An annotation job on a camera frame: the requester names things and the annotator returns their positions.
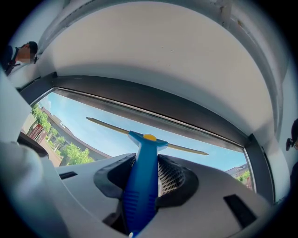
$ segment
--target window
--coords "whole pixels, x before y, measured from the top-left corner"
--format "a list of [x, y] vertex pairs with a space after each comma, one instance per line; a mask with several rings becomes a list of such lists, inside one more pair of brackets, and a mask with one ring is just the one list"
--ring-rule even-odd
[[203, 156], [166, 148], [161, 153], [225, 171], [252, 189], [249, 166], [241, 147], [166, 118], [88, 95], [54, 90], [33, 107], [22, 130], [48, 152], [54, 166], [137, 152], [137, 146], [127, 135], [86, 117], [207, 152], [209, 155]]

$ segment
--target roof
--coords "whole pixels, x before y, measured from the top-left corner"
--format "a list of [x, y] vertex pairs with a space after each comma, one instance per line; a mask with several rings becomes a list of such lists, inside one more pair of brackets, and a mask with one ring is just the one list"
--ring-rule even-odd
[[73, 133], [65, 126], [65, 128], [63, 128], [60, 124], [57, 123], [57, 121], [60, 121], [61, 120], [56, 117], [55, 115], [52, 115], [50, 113], [50, 111], [48, 111], [46, 108], [42, 107], [41, 110], [43, 112], [45, 112], [47, 114], [47, 116], [53, 121], [56, 123], [56, 125], [61, 129], [63, 130], [66, 134], [68, 134], [69, 136], [71, 136], [73, 139], [75, 139], [76, 141], [78, 141], [79, 143], [81, 143], [82, 145], [84, 145], [85, 147], [87, 147], [89, 150], [92, 150], [100, 155], [102, 155], [103, 157], [106, 157], [106, 158], [111, 158], [111, 156], [105, 154], [104, 152], [101, 152], [95, 148], [93, 148], [92, 146], [86, 144], [84, 141], [80, 140], [79, 138], [77, 138], [75, 135], [73, 135]]
[[241, 165], [241, 166], [238, 166], [238, 167], [231, 168], [231, 169], [227, 170], [226, 173], [229, 173], [231, 171], [238, 171], [238, 170], [242, 170], [242, 169], [247, 169], [247, 168], [248, 168], [247, 164], [244, 164], [244, 165]]

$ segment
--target window frame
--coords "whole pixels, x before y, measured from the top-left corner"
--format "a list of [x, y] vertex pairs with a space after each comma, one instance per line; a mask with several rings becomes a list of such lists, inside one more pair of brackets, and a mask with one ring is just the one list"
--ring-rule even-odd
[[146, 111], [241, 147], [249, 165], [253, 189], [273, 204], [274, 184], [270, 165], [254, 135], [246, 136], [210, 110], [179, 96], [138, 83], [97, 76], [58, 77], [56, 72], [37, 78], [19, 89], [19, 92], [33, 106], [55, 89], [88, 94]]

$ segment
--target black slot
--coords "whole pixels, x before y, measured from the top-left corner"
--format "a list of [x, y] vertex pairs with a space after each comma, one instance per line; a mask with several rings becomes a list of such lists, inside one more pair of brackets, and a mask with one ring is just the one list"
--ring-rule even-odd
[[124, 235], [129, 235], [123, 215], [122, 201], [119, 201], [116, 212], [109, 214], [102, 222]]
[[59, 174], [60, 178], [61, 179], [67, 179], [67, 178], [70, 178], [70, 177], [73, 177], [75, 175], [78, 175], [77, 173], [75, 172], [67, 172], [67, 173], [62, 173], [62, 174]]
[[224, 197], [224, 200], [233, 212], [234, 216], [236, 217], [242, 228], [247, 227], [257, 219], [256, 216], [251, 212], [251, 210], [237, 195], [234, 194]]

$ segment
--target blue sky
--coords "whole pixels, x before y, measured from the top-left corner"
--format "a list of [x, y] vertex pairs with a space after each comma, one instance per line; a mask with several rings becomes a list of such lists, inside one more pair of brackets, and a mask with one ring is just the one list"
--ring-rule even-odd
[[57, 116], [62, 124], [67, 126], [77, 138], [110, 156], [137, 152], [138, 147], [127, 135], [91, 122], [87, 120], [86, 117], [92, 117], [128, 131], [135, 131], [141, 134], [153, 134], [158, 139], [168, 141], [171, 144], [204, 151], [209, 155], [203, 156], [171, 148], [166, 148], [165, 150], [160, 151], [162, 154], [183, 158], [223, 171], [246, 163], [243, 153], [210, 145], [159, 128], [148, 126], [85, 105], [56, 93], [50, 93], [43, 98], [40, 101], [40, 105], [48, 109], [52, 115]]

